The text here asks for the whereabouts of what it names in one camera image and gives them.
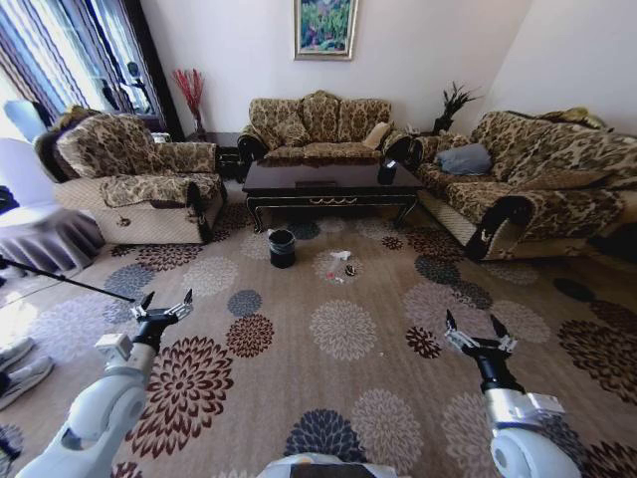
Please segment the white chair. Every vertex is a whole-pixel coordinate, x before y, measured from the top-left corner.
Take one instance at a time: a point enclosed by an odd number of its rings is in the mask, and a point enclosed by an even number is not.
[[[86,215],[56,204],[31,144],[0,138],[0,184],[20,204],[0,215],[0,254],[48,272],[93,262],[104,244],[100,229]]]

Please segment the microphone stand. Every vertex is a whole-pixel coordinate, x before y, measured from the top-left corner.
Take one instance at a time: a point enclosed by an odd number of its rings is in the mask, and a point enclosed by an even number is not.
[[[116,297],[118,299],[122,299],[123,301],[127,301],[130,303],[135,302],[135,299],[132,299],[130,297],[122,296],[120,294],[116,294],[115,292],[105,291],[104,289],[99,289],[97,287],[93,287],[88,284],[83,284],[81,282],[73,281],[67,278],[66,276],[64,276],[63,274],[60,274],[60,275],[52,274],[50,272],[43,271],[42,269],[38,269],[36,267],[31,267],[31,266],[27,266],[26,264],[20,264],[19,262],[10,261],[9,259],[5,259],[2,256],[2,254],[0,254],[0,269],[5,269],[7,266],[13,266],[23,271],[33,272],[34,274],[37,274],[39,276],[50,277],[52,279],[55,279],[56,281],[67,282],[69,284],[73,284],[74,286],[84,287],[85,289],[89,289],[90,291],[100,292],[102,294],[106,294],[111,297]]]

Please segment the side table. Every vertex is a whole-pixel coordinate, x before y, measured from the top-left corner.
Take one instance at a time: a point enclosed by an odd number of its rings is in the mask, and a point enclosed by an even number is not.
[[[187,141],[205,141],[217,144],[217,171],[224,179],[236,179],[243,182],[248,173],[245,164],[239,157],[237,141],[240,134],[238,132],[206,132],[206,138],[200,139],[196,133],[186,137]]]

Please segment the gray pillow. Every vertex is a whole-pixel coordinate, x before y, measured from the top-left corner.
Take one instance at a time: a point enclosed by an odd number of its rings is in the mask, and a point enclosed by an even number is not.
[[[478,143],[441,151],[436,154],[436,160],[447,174],[486,174],[491,169],[491,156]]]

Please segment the vase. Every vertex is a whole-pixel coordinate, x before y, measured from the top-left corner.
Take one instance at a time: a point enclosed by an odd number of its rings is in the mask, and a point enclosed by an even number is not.
[[[195,119],[195,135],[198,139],[206,140],[206,130],[203,128],[203,124],[201,123],[201,113],[199,110],[196,110],[192,115]]]
[[[437,136],[438,133],[442,130],[448,131],[453,123],[454,121],[451,118],[447,118],[447,117],[436,118],[436,120],[434,121],[434,130],[433,130],[434,136]]]

